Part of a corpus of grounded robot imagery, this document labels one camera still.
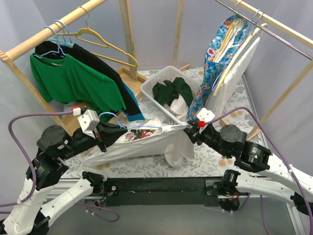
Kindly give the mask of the green and white raglan shirt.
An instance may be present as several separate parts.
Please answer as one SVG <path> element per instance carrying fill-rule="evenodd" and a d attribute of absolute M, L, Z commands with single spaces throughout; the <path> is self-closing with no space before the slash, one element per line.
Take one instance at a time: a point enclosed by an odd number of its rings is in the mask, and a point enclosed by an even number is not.
<path fill-rule="evenodd" d="M 190 86 L 182 77 L 176 77 L 173 81 L 164 80 L 162 83 L 156 83 L 152 92 L 154 100 L 166 108 L 177 120 L 187 121 L 187 112 L 194 97 Z"/>

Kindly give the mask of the white t shirt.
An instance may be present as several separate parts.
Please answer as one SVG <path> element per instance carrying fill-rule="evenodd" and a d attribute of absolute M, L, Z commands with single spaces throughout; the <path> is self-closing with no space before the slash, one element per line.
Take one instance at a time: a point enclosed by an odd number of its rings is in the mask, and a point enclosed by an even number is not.
<path fill-rule="evenodd" d="M 163 155 L 167 164 L 174 168 L 182 166 L 182 159 L 194 158 L 194 144 L 184 129 L 187 124 L 160 126 L 157 119 L 147 123 L 154 132 L 147 137 L 135 139 L 131 132 L 122 135 L 106 152 L 95 149 L 81 162 L 81 168 L 96 172 L 97 166 L 112 161 L 140 156 Z"/>

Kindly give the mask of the metal hanging rod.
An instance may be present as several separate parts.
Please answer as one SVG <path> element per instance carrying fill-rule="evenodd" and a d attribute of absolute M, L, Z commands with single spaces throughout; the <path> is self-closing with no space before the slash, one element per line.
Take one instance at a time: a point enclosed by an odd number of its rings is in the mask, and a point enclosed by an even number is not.
<path fill-rule="evenodd" d="M 303 45 L 305 45 L 305 46 L 307 46 L 307 47 L 312 49 L 313 48 L 313 41 L 311 39 L 309 39 L 308 37 L 304 36 L 303 34 L 301 34 L 301 33 L 297 32 L 296 30 L 286 26 L 285 24 L 281 23 L 280 21 L 278 21 L 278 20 L 274 19 L 273 17 L 265 14 L 264 12 L 258 11 L 255 7 L 253 7 L 252 5 L 246 3 L 245 1 L 242 1 L 242 0 L 232 0 L 231 2 L 235 3 L 234 7 L 229 6 L 228 4 L 224 3 L 222 0 L 217 0 L 216 2 L 219 3 L 220 5 L 222 5 L 223 7 L 227 8 L 228 10 L 232 11 L 235 15 L 239 15 L 243 19 L 245 19 L 248 22 L 252 23 L 255 27 L 259 28 L 264 33 L 266 33 L 269 36 L 271 36 L 271 37 L 277 39 L 278 41 L 282 42 L 284 45 L 288 46 L 289 48 L 291 48 L 292 50 L 296 51 L 297 53 L 299 53 L 300 55 L 304 56 L 305 58 L 309 59 L 310 61 L 313 59 L 312 56 L 310 56 L 309 54 L 305 53 L 304 51 L 302 51 L 301 49 L 296 47 L 294 44 L 288 42 L 287 40 L 285 40 L 284 38 L 278 36 L 274 32 L 266 29 L 264 26 L 261 26 L 258 22 L 254 22 L 254 21 L 250 20 L 248 17 L 244 16 L 242 13 L 240 13 L 239 11 L 236 10 L 236 7 L 239 6 L 242 9 L 244 9 L 244 10 L 250 12 L 250 13 L 257 14 L 258 19 L 263 20 L 265 23 L 275 27 L 279 31 L 281 31 L 281 32 L 291 36 L 296 41 L 298 41 L 301 44 L 303 44 Z"/>

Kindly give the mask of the wooden clothes rack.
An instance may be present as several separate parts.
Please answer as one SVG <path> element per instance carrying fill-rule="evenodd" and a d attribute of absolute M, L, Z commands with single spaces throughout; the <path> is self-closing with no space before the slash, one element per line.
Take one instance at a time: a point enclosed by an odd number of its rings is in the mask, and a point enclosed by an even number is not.
<path fill-rule="evenodd" d="M 312 38 L 313 3 L 310 0 L 251 0 L 250 5 L 297 32 Z M 182 25 L 177 65 L 201 67 L 204 54 L 218 26 L 231 11 L 213 0 L 187 0 Z M 263 34 L 247 70 L 248 85 L 259 116 L 301 73 L 309 59 Z M 298 140 L 313 136 L 313 75 L 308 73 L 265 122 L 273 137 L 279 134 Z"/>
<path fill-rule="evenodd" d="M 90 13 L 92 10 L 99 7 L 104 2 L 105 2 L 104 0 L 90 0 L 83 4 L 82 6 L 76 8 L 72 12 L 68 13 L 64 17 L 62 17 L 60 19 L 61 21 L 60 23 L 56 22 L 55 24 L 52 24 L 50 26 L 52 30 L 50 30 L 49 28 L 45 28 L 42 31 L 30 37 L 29 39 L 27 39 L 26 41 L 10 49 L 9 51 L 0 52 L 1 61 L 9 68 L 9 70 L 14 74 L 14 76 L 22 82 L 22 84 L 27 88 L 27 90 L 33 95 L 37 102 L 47 112 L 53 112 L 54 110 L 44 100 L 40 92 L 33 86 L 33 84 L 25 76 L 25 74 L 17 67 L 14 61 L 20 58 L 21 56 L 25 55 L 32 49 L 34 49 L 41 42 L 50 38 L 52 35 L 54 35 L 55 32 L 59 32 L 66 26 L 71 25 L 72 23 L 74 23 L 87 13 Z M 127 47 L 126 55 L 134 60 L 135 59 L 134 38 L 133 38 L 130 2 L 128 0 L 121 0 L 119 4 Z M 140 86 L 147 80 L 147 78 L 137 73 L 137 67 L 138 67 L 137 65 L 135 67 L 132 67 L 130 64 L 128 64 L 128 67 L 121 66 L 117 70 L 117 72 L 122 76 L 123 79 L 125 79 L 125 83 L 134 92 L 136 97 L 140 98 L 143 95 L 143 93 L 140 91 Z"/>

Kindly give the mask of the cream wooden hanger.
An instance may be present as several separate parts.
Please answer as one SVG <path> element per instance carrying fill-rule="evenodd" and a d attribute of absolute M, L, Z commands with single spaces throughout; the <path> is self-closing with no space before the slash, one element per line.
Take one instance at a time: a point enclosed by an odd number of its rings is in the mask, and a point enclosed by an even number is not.
<path fill-rule="evenodd" d="M 236 62 L 237 58 L 240 56 L 240 54 L 244 51 L 245 47 L 248 45 L 249 41 L 253 38 L 254 35 L 256 35 L 260 31 L 259 28 L 255 28 L 253 32 L 250 32 L 246 39 L 243 41 L 243 43 L 239 46 L 239 48 L 235 51 L 234 56 L 231 58 L 229 62 L 226 63 L 225 69 L 223 69 L 222 73 L 217 78 L 217 85 L 213 86 L 212 91 L 213 96 L 216 96 L 219 89 L 224 83 L 225 77 L 227 76 L 228 72 L 230 71 L 233 64 Z"/>

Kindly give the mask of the floral patterned table mat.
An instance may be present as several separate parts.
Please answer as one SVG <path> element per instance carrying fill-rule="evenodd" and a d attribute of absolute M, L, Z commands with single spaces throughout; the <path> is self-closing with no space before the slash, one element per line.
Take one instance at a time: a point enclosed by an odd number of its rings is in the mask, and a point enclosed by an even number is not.
<path fill-rule="evenodd" d="M 184 73 L 196 82 L 201 82 L 203 68 L 187 69 Z M 144 121 L 128 122 L 125 116 L 119 117 L 119 121 L 128 127 L 143 125 L 149 120 L 158 118 L 162 125 L 175 124 L 171 118 L 161 111 L 151 100 L 143 95 L 138 100 L 140 109 L 145 117 Z M 250 91 L 247 86 L 245 75 L 239 80 L 236 90 L 228 100 L 223 113 L 226 113 L 239 106 L 245 106 L 254 112 L 255 105 L 250 98 Z M 249 133 L 255 126 L 253 118 L 245 110 L 238 110 L 228 115 L 225 120 L 230 124 L 235 124 L 240 130 Z M 69 169 L 62 176 L 63 179 L 74 179 L 82 176 L 80 168 L 82 160 L 89 156 L 89 152 L 66 161 Z M 233 168 L 233 159 L 226 159 L 216 153 L 206 145 L 194 145 L 194 158 L 183 158 L 182 167 L 175 169 L 170 167 L 163 155 L 141 156 L 109 162 L 99 165 L 98 169 L 113 178 L 134 178 L 134 177 L 201 177 L 201 176 L 222 176 L 226 169 Z"/>

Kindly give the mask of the blue floral garment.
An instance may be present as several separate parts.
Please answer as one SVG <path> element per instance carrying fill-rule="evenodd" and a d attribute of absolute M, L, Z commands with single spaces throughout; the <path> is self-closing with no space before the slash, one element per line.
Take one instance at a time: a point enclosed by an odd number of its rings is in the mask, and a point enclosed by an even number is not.
<path fill-rule="evenodd" d="M 233 23 L 233 21 L 240 21 L 235 27 L 232 35 L 229 37 L 227 44 L 222 49 L 219 57 L 215 62 L 213 62 L 217 51 L 221 47 L 221 44 L 225 38 L 225 35 Z M 248 34 L 249 22 L 244 20 L 238 15 L 233 15 L 227 18 L 218 28 L 213 40 L 208 46 L 204 58 L 203 67 L 203 80 L 195 94 L 193 101 L 191 102 L 188 112 L 187 120 L 194 120 L 196 118 L 196 113 L 202 109 L 209 96 L 212 93 L 213 86 L 217 85 L 217 78 L 225 69 L 226 63 L 234 56 L 235 51 L 243 43 L 244 39 Z"/>

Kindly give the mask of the black t shirt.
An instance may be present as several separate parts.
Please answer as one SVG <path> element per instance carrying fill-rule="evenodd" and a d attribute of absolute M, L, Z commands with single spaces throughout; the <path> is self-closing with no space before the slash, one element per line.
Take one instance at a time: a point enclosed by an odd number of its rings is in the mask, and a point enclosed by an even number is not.
<path fill-rule="evenodd" d="M 74 44 L 72 48 L 67 46 L 61 48 L 63 49 L 64 53 L 71 55 L 73 58 L 77 59 L 83 64 L 112 79 L 117 84 L 120 92 L 123 91 L 124 82 L 122 81 L 120 75 L 100 58 L 77 44 Z"/>

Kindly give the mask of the wooden clothes rack right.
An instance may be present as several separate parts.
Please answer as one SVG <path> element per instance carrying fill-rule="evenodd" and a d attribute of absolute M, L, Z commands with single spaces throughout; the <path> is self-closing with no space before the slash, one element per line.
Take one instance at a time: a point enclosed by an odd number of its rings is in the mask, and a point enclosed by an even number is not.
<path fill-rule="evenodd" d="M 297 32 L 312 38 L 313 3 L 310 0 L 251 0 L 250 5 Z M 218 26 L 231 11 L 213 0 L 187 0 L 182 25 L 177 65 L 201 67 L 204 54 Z M 301 73 L 309 59 L 263 34 L 247 70 L 248 85 L 259 116 Z M 313 75 L 308 73 L 265 122 L 273 137 L 279 134 L 298 140 L 313 136 Z"/>

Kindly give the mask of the bright green t shirt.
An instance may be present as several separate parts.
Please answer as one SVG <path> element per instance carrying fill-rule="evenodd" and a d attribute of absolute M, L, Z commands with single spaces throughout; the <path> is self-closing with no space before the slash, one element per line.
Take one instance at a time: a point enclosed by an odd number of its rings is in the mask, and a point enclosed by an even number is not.
<path fill-rule="evenodd" d="M 126 109 L 117 84 L 106 75 L 67 54 L 50 59 L 36 53 L 30 55 L 32 74 L 47 103 L 62 104 L 84 101 L 98 114 Z"/>

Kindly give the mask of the teal plastic hanger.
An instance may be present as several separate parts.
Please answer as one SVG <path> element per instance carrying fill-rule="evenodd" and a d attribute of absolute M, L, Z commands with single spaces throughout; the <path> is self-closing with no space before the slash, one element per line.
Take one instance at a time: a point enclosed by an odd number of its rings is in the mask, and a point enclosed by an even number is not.
<path fill-rule="evenodd" d="M 73 47 L 73 43 L 71 42 L 66 42 L 64 40 L 57 40 L 55 38 L 48 38 L 46 39 L 46 41 L 49 41 L 49 42 L 54 42 L 54 43 L 59 43 L 60 45 L 64 45 L 64 46 L 67 46 L 67 47 Z"/>

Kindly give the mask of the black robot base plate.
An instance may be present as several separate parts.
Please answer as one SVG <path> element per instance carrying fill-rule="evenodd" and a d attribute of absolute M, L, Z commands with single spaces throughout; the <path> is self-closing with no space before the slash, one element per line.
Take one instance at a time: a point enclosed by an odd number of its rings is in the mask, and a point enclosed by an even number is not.
<path fill-rule="evenodd" d="M 135 205 L 218 206 L 218 197 L 208 189 L 221 177 L 108 178 L 89 177 L 92 194 L 104 195 L 107 207 Z"/>

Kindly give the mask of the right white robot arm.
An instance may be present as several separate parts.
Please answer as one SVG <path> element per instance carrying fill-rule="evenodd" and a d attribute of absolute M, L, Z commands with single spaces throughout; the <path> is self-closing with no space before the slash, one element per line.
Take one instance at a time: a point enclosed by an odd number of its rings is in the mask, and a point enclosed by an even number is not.
<path fill-rule="evenodd" d="M 266 147 L 246 141 L 246 132 L 235 125 L 226 125 L 217 131 L 204 121 L 188 121 L 185 133 L 192 143 L 206 144 L 225 158 L 235 158 L 239 169 L 257 173 L 262 178 L 244 176 L 236 170 L 226 170 L 220 181 L 208 190 L 216 195 L 253 193 L 281 200 L 309 215 L 313 212 L 313 178 L 287 167 Z"/>

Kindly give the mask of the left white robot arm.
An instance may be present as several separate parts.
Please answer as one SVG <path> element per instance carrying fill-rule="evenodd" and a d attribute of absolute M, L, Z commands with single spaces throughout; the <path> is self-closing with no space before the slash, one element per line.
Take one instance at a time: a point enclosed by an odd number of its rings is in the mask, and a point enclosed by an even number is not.
<path fill-rule="evenodd" d="M 125 128 L 104 122 L 96 126 L 94 137 L 84 134 L 80 128 L 73 136 L 59 125 L 46 128 L 37 141 L 38 152 L 32 161 L 34 170 L 27 170 L 19 203 L 0 222 L 0 233 L 45 235 L 53 223 L 81 199 L 89 195 L 101 195 L 105 188 L 104 176 L 84 171 L 74 186 L 47 204 L 44 203 L 68 170 L 65 160 L 95 146 L 106 152 L 126 132 Z"/>

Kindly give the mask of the wooden clothes rack left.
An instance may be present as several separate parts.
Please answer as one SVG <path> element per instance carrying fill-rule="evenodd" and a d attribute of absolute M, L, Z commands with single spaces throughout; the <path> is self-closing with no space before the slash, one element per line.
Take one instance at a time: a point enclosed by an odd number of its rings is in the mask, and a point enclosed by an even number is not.
<path fill-rule="evenodd" d="M 62 17 L 60 19 L 61 21 L 60 23 L 56 22 L 55 24 L 52 24 L 50 26 L 52 30 L 50 30 L 49 28 L 45 28 L 42 31 L 30 37 L 29 39 L 27 39 L 26 41 L 10 49 L 9 51 L 0 52 L 1 61 L 9 68 L 9 70 L 14 74 L 14 76 L 22 82 L 22 84 L 27 88 L 27 90 L 33 95 L 37 102 L 47 112 L 53 112 L 54 110 L 44 100 L 40 92 L 33 86 L 33 84 L 25 76 L 25 74 L 17 67 L 14 61 L 20 58 L 21 56 L 25 55 L 32 49 L 34 49 L 41 42 L 50 38 L 52 35 L 54 35 L 55 32 L 59 32 L 66 26 L 71 25 L 72 23 L 74 23 L 87 13 L 90 13 L 92 10 L 99 7 L 104 2 L 105 2 L 104 0 L 90 0 L 83 4 L 82 6 L 76 8 L 72 12 L 68 13 L 64 17 Z M 121 0 L 119 4 L 127 47 L 126 55 L 134 60 L 135 59 L 134 38 L 133 38 L 130 2 L 128 0 Z M 117 72 L 122 76 L 123 79 L 125 79 L 125 83 L 134 92 L 136 97 L 140 98 L 143 95 L 143 93 L 140 91 L 140 86 L 147 80 L 147 78 L 137 73 L 137 67 L 138 67 L 137 65 L 135 67 L 132 67 L 130 64 L 128 64 L 128 67 L 121 66 L 117 70 Z"/>

